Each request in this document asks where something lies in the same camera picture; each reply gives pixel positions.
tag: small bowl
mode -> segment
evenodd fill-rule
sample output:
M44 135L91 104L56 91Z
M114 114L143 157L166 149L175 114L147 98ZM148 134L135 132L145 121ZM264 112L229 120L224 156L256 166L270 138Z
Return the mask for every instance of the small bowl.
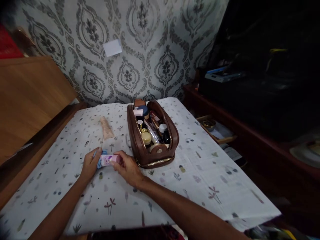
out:
M209 131L212 132L216 127L216 121L214 120L204 120L202 125Z

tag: gold zipper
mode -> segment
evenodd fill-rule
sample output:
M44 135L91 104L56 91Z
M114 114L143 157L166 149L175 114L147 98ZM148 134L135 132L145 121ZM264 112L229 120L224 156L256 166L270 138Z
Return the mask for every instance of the gold zipper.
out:
M138 164L138 166L139 166L139 167L144 168L144 167L150 167L150 166L153 166L153 165L155 165L155 164L168 162L168 161L170 161L171 159L174 159L174 157L173 157L173 158L166 158L166 159L162 159L162 160L159 160L159 161L156 161L156 162L153 162L153 163L149 163L149 164L146 164L146 165L141 165L141 164L138 162L138 160L137 160L137 159L136 159L136 162L137 162L137 164Z

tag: damask pattern wallpaper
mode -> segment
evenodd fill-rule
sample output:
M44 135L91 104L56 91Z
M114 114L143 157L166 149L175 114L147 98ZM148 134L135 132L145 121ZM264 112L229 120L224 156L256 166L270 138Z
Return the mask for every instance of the damask pattern wallpaper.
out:
M182 98L207 62L228 0L15 0L7 29L22 26L90 105ZM103 43L123 52L106 57Z

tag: white tablecloth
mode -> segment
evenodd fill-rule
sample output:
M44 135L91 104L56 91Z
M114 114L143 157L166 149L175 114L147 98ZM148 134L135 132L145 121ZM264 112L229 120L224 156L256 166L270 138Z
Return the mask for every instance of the white tablecloth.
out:
M180 142L171 164L143 169L145 175L229 220L241 231L280 214L177 98L158 102L175 123ZM77 180L90 150L103 146L108 153L124 150L132 155L126 109L127 105L112 103L75 114L2 209L0 225L9 239L31 235ZM115 135L104 142L100 116L107 118ZM84 190L65 232L84 234L166 223L173 221L152 199L128 185L112 167L104 167Z

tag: makeup bag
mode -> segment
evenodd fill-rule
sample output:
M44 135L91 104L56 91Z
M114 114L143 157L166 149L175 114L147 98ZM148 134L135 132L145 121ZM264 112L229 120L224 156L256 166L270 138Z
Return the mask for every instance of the makeup bag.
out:
M154 111L155 114L165 123L168 127L168 132L170 135L170 146L167 149L166 146L162 145L156 146L151 153L148 152L142 137L141 132L137 123L136 116L133 113L134 105L128 105L127 107L127 116L128 116L128 128L129 136L131 141L132 152L134 158L139 167L142 168L156 168L167 165L171 163L175 157L175 150L179 144L179 133L172 122L168 114L163 110L160 104L151 100L147 107L149 111Z

